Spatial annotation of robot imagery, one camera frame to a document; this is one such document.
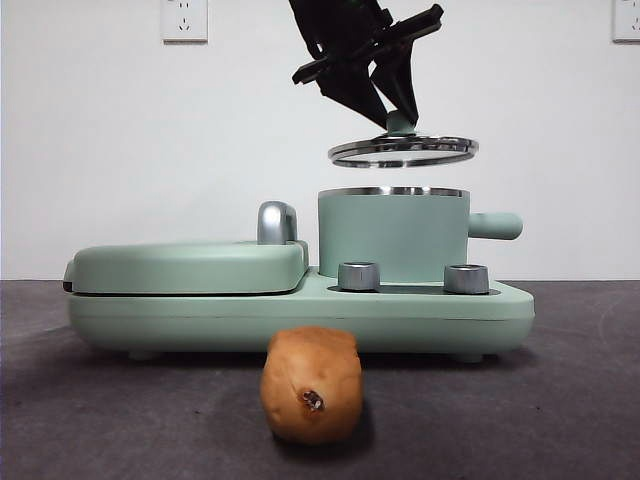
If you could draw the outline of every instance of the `silver knob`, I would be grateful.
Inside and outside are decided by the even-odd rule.
[[[489,293],[489,273],[484,265],[447,265],[444,290],[464,295]]]
[[[258,210],[258,245],[286,245],[298,239],[295,209],[284,202],[264,202]]]
[[[377,263],[345,262],[338,266],[338,287],[352,292],[366,292],[380,288],[380,269]]]

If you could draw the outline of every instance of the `silver handle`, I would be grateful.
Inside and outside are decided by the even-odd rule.
[[[285,245],[298,239],[295,209],[284,202],[269,201],[258,210],[258,245]]]

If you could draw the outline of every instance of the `appliance foot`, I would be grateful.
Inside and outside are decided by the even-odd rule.
[[[153,360],[161,356],[162,352],[146,352],[144,350],[133,350],[129,352],[129,360],[135,360],[136,362]]]
[[[481,363],[483,355],[481,353],[454,353],[449,357],[460,363]]]

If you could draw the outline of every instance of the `sweet potato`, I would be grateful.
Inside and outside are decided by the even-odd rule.
[[[355,337],[298,327],[269,342],[260,399],[280,438],[307,445],[348,438],[362,411],[362,369]]]

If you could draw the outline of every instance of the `metal lid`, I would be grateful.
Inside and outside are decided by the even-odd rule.
[[[386,133],[371,140],[333,147],[329,158],[341,167],[421,167],[468,160],[478,148],[478,142],[467,138]]]
[[[454,188],[434,187],[352,187],[324,190],[318,194],[318,198],[333,195],[437,195],[441,197],[468,198],[469,192]]]

